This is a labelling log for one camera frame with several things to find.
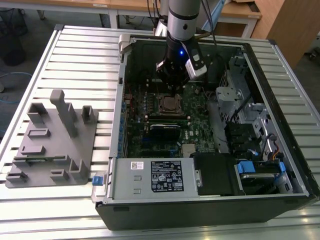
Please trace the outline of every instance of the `white label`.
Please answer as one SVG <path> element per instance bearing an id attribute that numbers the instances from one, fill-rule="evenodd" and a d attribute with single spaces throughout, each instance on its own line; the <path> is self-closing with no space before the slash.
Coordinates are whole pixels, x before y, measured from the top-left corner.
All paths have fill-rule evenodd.
<path id="1" fill-rule="evenodd" d="M 93 4 L 94 7 L 100 7 L 100 8 L 107 8 L 108 5 L 106 4 Z"/>
<path id="2" fill-rule="evenodd" d="M 260 18 L 259 16 L 256 16 L 256 15 L 249 15 L 248 18 L 250 19 L 258 19 Z"/>
<path id="3" fill-rule="evenodd" d="M 131 162 L 131 170 L 143 170 L 144 162 L 143 161 L 132 161 Z"/>

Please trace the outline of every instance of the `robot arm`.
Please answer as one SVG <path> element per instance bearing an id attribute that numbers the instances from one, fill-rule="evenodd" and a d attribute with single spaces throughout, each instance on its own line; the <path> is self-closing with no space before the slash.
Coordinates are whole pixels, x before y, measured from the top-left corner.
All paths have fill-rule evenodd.
<path id="1" fill-rule="evenodd" d="M 169 0 L 167 46 L 163 61 L 156 65 L 156 72 L 173 95 L 189 80 L 207 72 L 206 61 L 195 39 L 200 5 L 201 0 Z"/>

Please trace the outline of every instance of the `power supply label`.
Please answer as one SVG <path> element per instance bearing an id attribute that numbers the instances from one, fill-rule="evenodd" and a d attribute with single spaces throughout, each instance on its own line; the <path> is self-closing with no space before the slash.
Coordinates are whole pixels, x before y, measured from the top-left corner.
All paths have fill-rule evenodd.
<path id="1" fill-rule="evenodd" d="M 154 193 L 183 192 L 181 161 L 152 161 L 151 189 Z"/>

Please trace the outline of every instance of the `cable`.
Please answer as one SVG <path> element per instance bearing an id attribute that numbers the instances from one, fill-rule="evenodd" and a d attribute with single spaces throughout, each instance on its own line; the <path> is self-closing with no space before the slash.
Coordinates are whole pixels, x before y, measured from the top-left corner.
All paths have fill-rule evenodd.
<path id="1" fill-rule="evenodd" d="M 208 0 L 205 0 L 205 2 L 206 2 L 206 5 L 204 3 L 204 0 L 201 0 L 201 4 L 202 4 L 202 7 L 204 9 L 204 13 L 206 15 L 206 18 L 207 18 L 209 24 L 210 24 L 211 34 L 212 34 L 214 46 L 215 46 L 215 48 L 217 48 L 217 41 L 216 41 L 216 36 L 215 36 L 215 33 L 214 33 L 214 23 L 213 23 L 212 18 L 211 18 L 210 6 L 209 6 L 209 3 L 208 3 Z"/>
<path id="2" fill-rule="evenodd" d="M 157 17 L 156 17 L 156 5 L 155 5 L 155 0 L 153 0 L 152 5 L 153 5 L 153 15 L 154 15 L 154 19 L 156 19 Z"/>
<path id="3" fill-rule="evenodd" d="M 249 102 L 251 98 L 251 93 L 246 97 L 246 99 L 243 100 L 243 102 L 241 103 L 240 107 L 234 111 L 233 115 L 231 116 L 229 122 L 231 122 L 235 117 L 236 115 L 245 107 L 245 105 Z"/>
<path id="4" fill-rule="evenodd" d="M 213 133 L 213 135 L 215 135 L 215 137 L 216 137 L 217 139 L 219 139 L 221 142 L 224 142 L 224 143 L 227 143 L 227 144 L 229 143 L 228 141 L 225 141 L 225 140 L 221 139 L 218 135 L 216 135 L 213 130 L 212 130 L 212 133 Z"/>
<path id="5" fill-rule="evenodd" d="M 260 161 L 263 161 L 264 151 L 265 151 L 265 148 L 266 148 L 268 139 L 269 139 L 271 136 L 274 136 L 274 134 L 273 134 L 272 132 L 270 132 L 270 133 L 265 137 L 265 140 L 264 140 L 264 142 L 263 142 L 263 144 L 262 144 L 262 148 L 261 148 Z"/>
<path id="6" fill-rule="evenodd" d="M 0 72 L 5 73 L 5 74 L 1 75 L 0 78 L 3 78 L 3 77 L 5 77 L 7 75 L 10 75 L 10 74 L 22 74 L 22 75 L 24 74 L 24 75 L 28 75 L 29 77 L 32 78 L 32 74 L 27 73 L 27 72 L 23 72 L 23 71 L 6 72 L 6 71 L 3 71 L 3 70 L 0 70 Z"/>
<path id="7" fill-rule="evenodd" d="M 278 144 L 276 143 L 276 141 L 273 141 L 273 144 L 276 146 L 276 150 L 274 151 L 274 153 L 272 154 L 271 156 L 271 159 L 274 161 L 276 159 L 276 155 L 279 153 L 279 146 Z"/>
<path id="8" fill-rule="evenodd" d="M 128 19 L 135 19 L 136 18 L 136 16 L 134 16 L 134 17 L 130 17 L 129 15 L 122 15 L 122 17 L 124 17 L 126 20 L 127 20 L 127 18 Z"/>
<path id="9" fill-rule="evenodd" d="M 228 66 L 227 66 L 227 64 L 226 64 L 226 61 L 225 61 L 224 57 L 221 56 L 219 53 L 216 53 L 215 56 L 216 56 L 218 59 L 221 59 L 221 60 L 222 60 L 222 63 L 223 63 L 223 65 L 224 65 L 225 74 L 227 74 Z"/>
<path id="10" fill-rule="evenodd" d="M 141 20 L 141 22 L 139 23 L 139 25 L 134 27 L 134 29 L 137 29 L 138 27 L 140 27 L 141 24 L 142 24 L 142 22 L 143 22 L 144 20 L 145 20 L 145 16 L 142 18 L 142 20 Z"/>
<path id="11" fill-rule="evenodd" d="M 20 101 L 4 101 L 0 99 L 0 103 L 4 103 L 4 104 L 18 104 L 20 103 Z"/>
<path id="12" fill-rule="evenodd" d="M 158 14 L 158 18 L 159 19 L 163 19 L 162 15 L 159 12 L 159 8 L 158 8 L 158 0 L 155 0 L 155 7 L 156 7 L 156 12 Z"/>
<path id="13" fill-rule="evenodd" d="M 146 0 L 146 4 L 148 6 L 148 12 L 149 12 L 150 19 L 151 19 L 151 21 L 153 23 L 154 28 L 156 28 L 157 26 L 156 26 L 154 20 L 152 19 L 151 12 L 150 12 L 149 0 Z"/>

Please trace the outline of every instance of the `metal bracket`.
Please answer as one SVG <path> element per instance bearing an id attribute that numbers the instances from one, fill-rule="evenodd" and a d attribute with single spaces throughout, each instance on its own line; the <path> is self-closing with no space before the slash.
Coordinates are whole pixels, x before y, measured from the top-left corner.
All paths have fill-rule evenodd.
<path id="1" fill-rule="evenodd" d="M 131 44 L 131 35 L 130 34 L 121 34 L 119 37 L 119 53 L 124 54 L 129 50 L 130 44 Z"/>
<path id="2" fill-rule="evenodd" d="M 200 170 L 195 170 L 194 171 L 194 174 L 195 174 L 195 182 L 196 182 L 196 186 L 198 188 L 202 187 L 202 180 L 201 180 L 201 172 Z"/>

